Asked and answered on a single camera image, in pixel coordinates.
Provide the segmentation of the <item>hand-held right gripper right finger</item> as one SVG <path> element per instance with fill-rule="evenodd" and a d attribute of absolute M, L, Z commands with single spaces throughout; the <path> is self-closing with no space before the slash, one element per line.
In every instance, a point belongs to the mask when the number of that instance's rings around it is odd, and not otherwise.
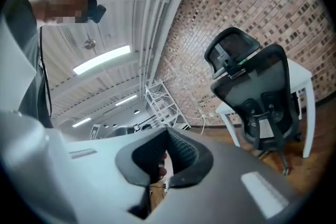
<path fill-rule="evenodd" d="M 286 176 L 233 144 L 181 133 L 209 149 L 213 166 L 199 184 L 170 188 L 149 224 L 286 224 L 299 209 Z"/>

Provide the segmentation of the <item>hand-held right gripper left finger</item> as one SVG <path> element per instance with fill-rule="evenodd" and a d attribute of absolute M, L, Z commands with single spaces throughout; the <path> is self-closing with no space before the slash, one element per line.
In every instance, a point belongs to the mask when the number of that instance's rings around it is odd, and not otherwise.
<path fill-rule="evenodd" d="M 169 224 L 166 208 L 151 211 L 146 174 L 116 164 L 125 146 L 140 145 L 165 129 L 110 141 L 68 143 L 57 129 L 0 111 L 0 164 L 28 208 L 47 224 Z"/>

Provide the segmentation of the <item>black office chair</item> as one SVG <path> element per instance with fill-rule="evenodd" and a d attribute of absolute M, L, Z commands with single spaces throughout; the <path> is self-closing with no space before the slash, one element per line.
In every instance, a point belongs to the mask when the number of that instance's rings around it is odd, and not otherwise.
<path fill-rule="evenodd" d="M 300 140 L 298 98 L 290 92 L 284 49 L 259 47 L 239 28 L 220 32 L 204 55 L 215 80 L 211 91 L 240 117 L 244 139 L 260 155 L 278 153 L 287 176 L 283 148 L 287 141 Z"/>

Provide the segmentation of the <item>person's right hand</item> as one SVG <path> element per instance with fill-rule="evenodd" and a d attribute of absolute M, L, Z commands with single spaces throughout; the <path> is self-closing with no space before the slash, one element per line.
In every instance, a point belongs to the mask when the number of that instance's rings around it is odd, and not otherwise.
<path fill-rule="evenodd" d="M 159 182 L 167 174 L 167 170 L 164 166 L 166 158 L 167 153 L 164 153 L 156 169 L 154 170 L 154 173 L 151 175 L 151 184 Z"/>

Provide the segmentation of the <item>long ceiling light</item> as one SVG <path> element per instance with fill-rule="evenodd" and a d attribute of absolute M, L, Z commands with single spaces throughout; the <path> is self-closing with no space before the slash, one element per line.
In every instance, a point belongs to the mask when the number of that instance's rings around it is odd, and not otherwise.
<path fill-rule="evenodd" d="M 131 49 L 129 45 L 105 52 L 75 67 L 73 69 L 73 72 L 77 75 L 82 74 L 100 64 L 103 64 L 116 57 L 129 54 L 130 52 L 131 52 Z"/>
<path fill-rule="evenodd" d="M 134 99 L 136 99 L 138 96 L 135 94 L 135 95 L 132 95 L 132 96 L 130 96 L 130 97 L 128 97 L 128 98 L 126 98 L 126 99 L 124 99 L 124 100 L 122 100 L 122 101 L 119 101 L 119 102 L 117 102 L 117 103 L 115 103 L 115 106 L 120 106 L 120 105 L 123 105 L 124 103 L 127 103 L 127 102 L 129 102 L 129 101 L 131 101 L 131 100 L 134 100 Z"/>
<path fill-rule="evenodd" d="M 83 124 L 85 124 L 87 122 L 90 122 L 90 121 L 91 121 L 91 118 L 85 118 L 85 119 L 83 119 L 83 120 L 81 120 L 81 121 L 73 124 L 72 127 L 76 128 L 76 127 L 81 126 L 81 125 L 83 125 Z"/>

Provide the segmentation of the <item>person's dark shirt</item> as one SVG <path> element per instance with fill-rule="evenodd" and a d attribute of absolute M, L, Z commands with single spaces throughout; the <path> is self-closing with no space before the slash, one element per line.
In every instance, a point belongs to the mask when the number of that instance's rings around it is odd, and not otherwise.
<path fill-rule="evenodd" d="M 31 4 L 28 0 L 7 0 L 3 13 L 18 46 L 36 71 L 19 111 L 37 119 L 45 128 L 52 128 L 46 99 L 45 74 L 40 60 L 39 34 Z"/>

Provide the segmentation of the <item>white metal shelf unit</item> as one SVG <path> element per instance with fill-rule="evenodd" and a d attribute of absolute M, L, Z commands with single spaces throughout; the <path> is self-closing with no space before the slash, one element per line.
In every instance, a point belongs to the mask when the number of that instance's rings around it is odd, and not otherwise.
<path fill-rule="evenodd" d="M 160 126 L 183 130 L 191 127 L 163 82 L 145 86 L 144 97 Z"/>

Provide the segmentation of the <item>white square table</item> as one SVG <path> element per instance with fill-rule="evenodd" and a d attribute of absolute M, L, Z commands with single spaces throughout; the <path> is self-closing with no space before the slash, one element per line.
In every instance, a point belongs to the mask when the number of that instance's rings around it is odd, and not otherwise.
<path fill-rule="evenodd" d="M 303 66 L 295 63 L 290 59 L 288 59 L 287 61 L 289 67 L 291 93 L 297 93 L 300 90 L 304 90 L 305 92 L 307 132 L 305 138 L 305 145 L 303 149 L 303 158 L 307 158 L 309 157 L 311 152 L 314 138 L 315 124 L 316 124 L 316 102 L 314 98 L 313 85 L 311 81 L 312 73 Z M 232 121 L 229 118 L 229 114 L 233 113 L 234 110 L 230 108 L 227 104 L 222 102 L 215 110 L 215 112 L 221 116 L 235 146 L 240 147 L 239 139 L 237 137 L 235 128 L 233 126 Z"/>

